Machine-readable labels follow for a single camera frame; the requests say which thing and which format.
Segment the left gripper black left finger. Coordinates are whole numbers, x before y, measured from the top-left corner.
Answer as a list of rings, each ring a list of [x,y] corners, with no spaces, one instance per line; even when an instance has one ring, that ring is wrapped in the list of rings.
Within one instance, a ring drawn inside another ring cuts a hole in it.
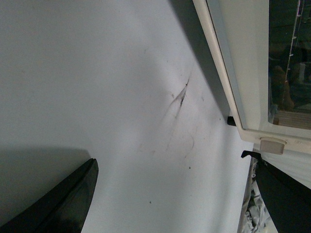
[[[89,159],[25,211],[2,233],[80,233],[92,203],[98,163]]]

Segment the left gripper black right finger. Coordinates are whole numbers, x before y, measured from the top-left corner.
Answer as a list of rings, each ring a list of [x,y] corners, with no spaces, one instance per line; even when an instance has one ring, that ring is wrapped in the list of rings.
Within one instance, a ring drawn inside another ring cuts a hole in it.
[[[261,154],[245,150],[241,157],[257,160],[256,181],[272,221],[279,233],[311,231],[311,190],[265,161]]]

